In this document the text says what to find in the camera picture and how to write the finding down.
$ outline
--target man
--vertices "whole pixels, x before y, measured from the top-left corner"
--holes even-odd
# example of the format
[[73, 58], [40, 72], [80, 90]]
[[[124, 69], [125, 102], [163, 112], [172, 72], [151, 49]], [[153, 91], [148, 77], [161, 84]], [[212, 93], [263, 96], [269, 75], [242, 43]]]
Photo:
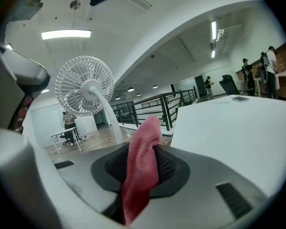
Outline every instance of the man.
[[280, 65], [276, 61], [276, 54], [275, 54], [275, 48], [273, 46], [270, 46], [268, 48], [268, 51], [266, 53], [269, 65], [266, 67], [268, 80], [266, 83], [267, 86], [267, 97], [276, 99], [276, 76], [275, 73], [277, 72]]
[[[70, 129], [70, 128], [73, 128], [73, 127], [76, 127], [76, 124], [75, 124], [75, 119], [76, 119], [76, 115], [74, 114], [70, 114], [68, 113], [68, 111], [66, 112], [63, 112], [63, 122], [65, 122], [65, 129]], [[78, 136], [78, 138], [80, 138], [80, 135], [78, 134], [77, 132], [77, 128], [75, 128], [75, 131], [76, 131], [76, 134]], [[71, 140], [71, 146], [74, 145], [74, 139], [73, 139], [73, 136], [72, 136], [72, 133], [71, 135], [70, 134], [67, 134], [68, 138]]]
[[252, 65], [248, 64], [248, 59], [243, 59], [243, 73], [244, 76], [247, 78], [248, 83], [248, 96], [253, 96], [255, 94], [255, 82], [253, 79], [252, 73]]
[[211, 85], [213, 85], [214, 83], [211, 83], [210, 80], [211, 80], [211, 77], [208, 76], [208, 77], [206, 78], [205, 84], [206, 84], [206, 88], [207, 88], [208, 91], [209, 91], [210, 100], [212, 100], [212, 99], [214, 99], [214, 98], [213, 98], [213, 93], [212, 93]]

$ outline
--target ceiling beam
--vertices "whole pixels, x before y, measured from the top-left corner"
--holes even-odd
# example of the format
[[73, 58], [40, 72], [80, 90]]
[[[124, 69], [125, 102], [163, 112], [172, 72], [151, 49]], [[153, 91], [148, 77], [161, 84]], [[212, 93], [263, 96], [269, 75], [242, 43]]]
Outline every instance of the ceiling beam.
[[191, 58], [191, 60], [193, 62], [195, 62], [195, 59], [194, 57], [192, 56], [192, 53], [190, 52], [190, 50], [187, 48], [186, 44], [184, 43], [184, 41], [179, 37], [179, 36], [176, 36], [175, 37], [176, 40], [179, 42], [180, 46], [182, 47], [182, 49], [185, 51], [185, 53]]

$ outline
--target office chair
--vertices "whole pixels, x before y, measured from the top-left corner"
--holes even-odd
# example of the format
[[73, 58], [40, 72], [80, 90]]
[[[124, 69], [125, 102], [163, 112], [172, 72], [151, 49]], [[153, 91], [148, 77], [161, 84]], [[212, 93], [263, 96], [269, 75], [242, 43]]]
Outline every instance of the office chair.
[[219, 83], [228, 95], [239, 95], [239, 90], [229, 74], [223, 75], [223, 80]]
[[67, 140], [67, 141], [65, 141], [64, 143], [62, 143], [62, 145], [64, 145], [64, 146], [66, 146], [67, 143], [70, 143], [70, 142], [71, 142], [71, 140], [69, 139], [68, 135], [66, 135], [66, 133], [65, 133], [65, 135], [62, 135], [62, 134], [61, 134], [60, 138], [65, 138], [65, 139]]

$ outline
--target pink cloth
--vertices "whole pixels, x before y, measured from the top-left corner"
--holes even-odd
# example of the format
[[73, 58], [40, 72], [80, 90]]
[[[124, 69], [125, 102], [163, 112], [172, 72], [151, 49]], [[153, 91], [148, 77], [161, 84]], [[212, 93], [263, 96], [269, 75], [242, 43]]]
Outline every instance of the pink cloth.
[[158, 118], [149, 116], [130, 141], [127, 175], [121, 190], [126, 226], [145, 208], [151, 188], [158, 185], [157, 160], [153, 146], [161, 143], [160, 126]]

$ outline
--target gray plastic surface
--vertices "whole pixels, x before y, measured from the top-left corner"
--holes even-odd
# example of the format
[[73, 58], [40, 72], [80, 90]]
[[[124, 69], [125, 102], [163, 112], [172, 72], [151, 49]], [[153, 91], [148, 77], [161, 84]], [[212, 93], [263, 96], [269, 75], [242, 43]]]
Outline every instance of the gray plastic surface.
[[3, 62], [15, 74], [17, 84], [39, 85], [47, 78], [48, 73], [42, 65], [13, 50], [4, 48], [3, 51]]
[[[75, 165], [59, 170], [74, 192], [100, 213], [115, 202], [116, 195], [100, 188], [89, 172], [90, 167], [99, 157], [124, 145], [69, 155], [65, 160], [71, 160]], [[253, 208], [266, 201], [266, 196], [254, 184], [223, 163], [172, 147], [166, 147], [165, 150], [188, 163], [190, 178], [175, 195], [151, 199], [131, 224], [132, 228], [216, 229], [227, 226], [235, 219], [215, 187], [225, 182], [231, 182]]]
[[8, 128], [23, 97], [23, 91], [0, 58], [0, 128]]
[[4, 129], [0, 129], [0, 183], [35, 226], [61, 228], [42, 185], [32, 146], [22, 135]]

